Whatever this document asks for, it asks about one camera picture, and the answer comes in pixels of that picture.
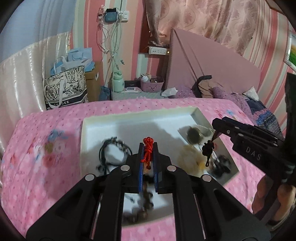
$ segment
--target pink patterned curtain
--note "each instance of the pink patterned curtain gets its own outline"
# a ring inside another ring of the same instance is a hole
[[[258,0],[146,0],[150,43],[166,46],[172,28],[210,38],[242,55],[256,28]]]

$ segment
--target framed picture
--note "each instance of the framed picture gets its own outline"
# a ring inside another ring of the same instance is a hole
[[[296,71],[296,35],[289,31],[284,62]]]

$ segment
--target white tray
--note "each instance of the white tray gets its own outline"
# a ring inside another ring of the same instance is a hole
[[[212,129],[209,121],[196,107],[178,107],[86,118],[83,121],[81,133],[81,176],[88,173],[99,175],[96,170],[96,166],[99,164],[99,149],[104,140],[110,137],[118,137],[124,141],[135,154],[138,152],[139,144],[143,142],[143,138],[150,136],[157,142],[159,152],[169,156],[172,164],[177,165],[181,148],[188,145],[186,131],[190,126],[196,125]],[[224,174],[218,180],[223,185],[238,172],[238,169],[220,138],[217,138],[215,143],[217,144],[215,151],[226,156],[232,162],[231,173]],[[120,163],[125,158],[115,146],[109,145],[106,149],[106,159],[112,163]],[[149,189],[154,195],[152,199],[154,210],[149,212],[147,221],[173,214],[171,194],[158,195],[152,187]],[[132,196],[136,202],[132,204],[125,198],[123,210],[127,212],[137,206],[139,199],[138,194],[128,194],[128,196]]]

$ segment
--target pink bedsheet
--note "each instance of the pink bedsheet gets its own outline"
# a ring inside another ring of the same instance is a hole
[[[212,122],[228,116],[252,124],[231,101],[219,99],[132,99],[93,102],[31,114],[21,119],[4,153],[1,205],[13,225],[25,236],[28,228],[80,180],[80,134],[83,119],[161,108],[197,106]],[[263,173],[232,150],[221,136],[239,174],[225,188],[247,209]],[[175,240],[174,217],[126,227],[122,240]]]

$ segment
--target charger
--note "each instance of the charger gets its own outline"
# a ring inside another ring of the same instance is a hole
[[[115,23],[117,21],[117,11],[116,8],[108,8],[105,12],[105,22],[106,23]]]

